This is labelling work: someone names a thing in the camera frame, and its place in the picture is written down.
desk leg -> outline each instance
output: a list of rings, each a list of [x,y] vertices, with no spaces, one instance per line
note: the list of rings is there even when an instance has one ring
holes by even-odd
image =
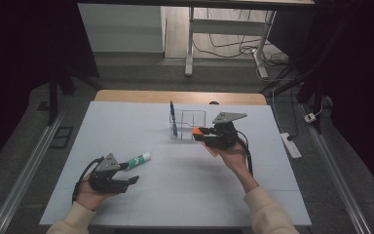
[[[190,21],[188,29],[188,46],[186,57],[186,70],[185,76],[190,77],[193,75],[193,26],[194,26],[194,8],[190,8]]]
[[[269,35],[270,27],[272,26],[273,17],[275,16],[276,12],[269,12],[266,20],[265,27],[263,29],[263,33],[260,38],[259,46],[257,50],[253,52],[254,60],[256,61],[257,70],[260,73],[260,77],[262,79],[267,79],[269,76],[267,75],[266,68],[263,64],[262,60],[262,52],[264,45],[266,43],[267,36]]]

orange object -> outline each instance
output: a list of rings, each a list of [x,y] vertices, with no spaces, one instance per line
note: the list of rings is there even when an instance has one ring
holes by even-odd
[[[192,134],[195,134],[195,135],[202,135],[202,131],[200,131],[199,128],[193,128],[193,130],[191,131]]]

human hand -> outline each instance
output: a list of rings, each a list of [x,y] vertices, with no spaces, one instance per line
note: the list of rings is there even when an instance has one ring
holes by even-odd
[[[218,153],[223,159],[224,164],[238,177],[245,193],[259,186],[258,182],[253,178],[253,175],[251,175],[245,165],[245,151],[238,142],[227,149],[210,149]]]
[[[90,175],[86,175],[80,185],[80,188],[78,190],[78,196],[76,202],[79,203],[81,206],[91,210],[95,211],[98,206],[101,204],[102,201],[105,199],[118,195],[112,194],[112,193],[101,193],[98,191],[95,191],[91,188],[90,183],[88,182],[88,179],[90,178]]]
[[[235,174],[242,170],[247,171],[247,167],[245,165],[245,151],[238,142],[227,149],[212,147],[210,147],[210,149],[220,155],[224,161],[224,164],[226,164],[226,166]]]

white desk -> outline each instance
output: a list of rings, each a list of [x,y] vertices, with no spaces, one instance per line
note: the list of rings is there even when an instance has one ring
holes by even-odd
[[[245,112],[235,121],[246,134],[254,176],[288,211],[296,225],[310,225],[270,106],[174,104],[206,111],[206,125],[220,112]],[[115,178],[140,176],[125,194],[106,200],[92,224],[111,227],[248,227],[243,188],[223,164],[193,140],[171,139],[169,104],[93,101],[56,189],[40,221],[51,225],[71,206],[75,182],[89,162],[113,153],[119,162],[146,151],[152,159]]]

white wall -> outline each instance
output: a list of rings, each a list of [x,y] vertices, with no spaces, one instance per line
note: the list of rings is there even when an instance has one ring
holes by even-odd
[[[165,50],[164,7],[78,4],[93,52]]]

